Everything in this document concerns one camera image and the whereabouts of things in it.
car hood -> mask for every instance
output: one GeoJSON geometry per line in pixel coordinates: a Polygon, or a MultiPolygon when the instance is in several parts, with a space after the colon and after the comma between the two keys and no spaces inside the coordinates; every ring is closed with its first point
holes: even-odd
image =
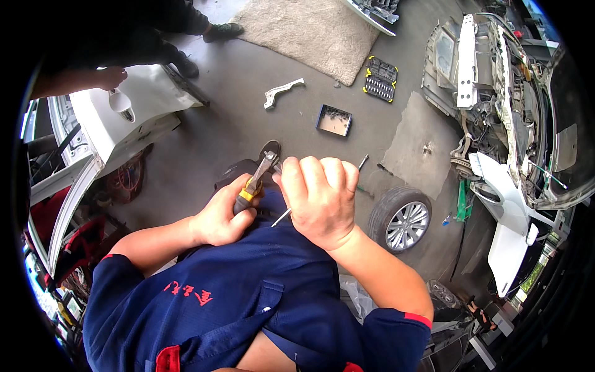
{"type": "Polygon", "coordinates": [[[535,207],[565,210],[595,192],[595,123],[583,78],[570,53],[558,48],[546,71],[552,116],[546,130],[552,136],[552,151],[545,164],[566,187],[547,180],[544,197],[535,207]]]}

black tool case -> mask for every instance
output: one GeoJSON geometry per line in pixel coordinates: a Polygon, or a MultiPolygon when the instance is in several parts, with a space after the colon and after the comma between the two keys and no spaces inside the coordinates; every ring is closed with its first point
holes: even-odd
{"type": "Polygon", "coordinates": [[[398,74],[399,70],[395,66],[371,55],[368,57],[364,92],[388,103],[393,102],[394,85],[397,83],[398,74]]]}

plastic bag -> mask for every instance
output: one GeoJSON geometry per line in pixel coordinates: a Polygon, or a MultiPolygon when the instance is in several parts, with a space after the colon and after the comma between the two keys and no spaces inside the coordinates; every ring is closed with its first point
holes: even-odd
{"type": "Polygon", "coordinates": [[[377,309],[378,306],[374,303],[364,287],[362,287],[353,276],[339,275],[339,286],[349,294],[349,297],[358,312],[356,318],[358,322],[363,324],[365,317],[371,313],[372,310],[377,309]]]}

black shoe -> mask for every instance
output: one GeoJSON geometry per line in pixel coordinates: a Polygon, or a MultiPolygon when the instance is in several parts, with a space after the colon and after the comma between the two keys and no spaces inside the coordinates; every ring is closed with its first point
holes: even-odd
{"type": "Polygon", "coordinates": [[[258,164],[260,164],[262,162],[262,160],[266,156],[264,153],[268,152],[268,151],[273,151],[275,154],[277,154],[278,157],[280,157],[281,156],[281,144],[279,143],[279,141],[277,141],[276,139],[271,139],[269,142],[267,142],[266,145],[264,145],[262,147],[260,154],[258,154],[258,164]]]}
{"type": "Polygon", "coordinates": [[[198,77],[198,66],[196,63],[188,59],[183,51],[178,51],[176,60],[173,61],[180,74],[187,79],[195,79],[198,77]]]}
{"type": "Polygon", "coordinates": [[[218,40],[229,40],[244,33],[244,27],[237,23],[214,24],[209,32],[202,36],[205,43],[212,43],[218,40]]]}

navy blue work shirt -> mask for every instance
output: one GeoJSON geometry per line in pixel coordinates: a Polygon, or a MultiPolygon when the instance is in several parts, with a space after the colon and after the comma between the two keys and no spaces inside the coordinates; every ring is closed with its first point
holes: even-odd
{"type": "Polygon", "coordinates": [[[94,371],[235,367],[261,330],[300,371],[414,371],[430,327],[389,308],[359,324],[339,299],[335,261],[291,223],[257,217],[238,242],[147,279],[108,255],[93,273],[83,340],[94,371]]]}

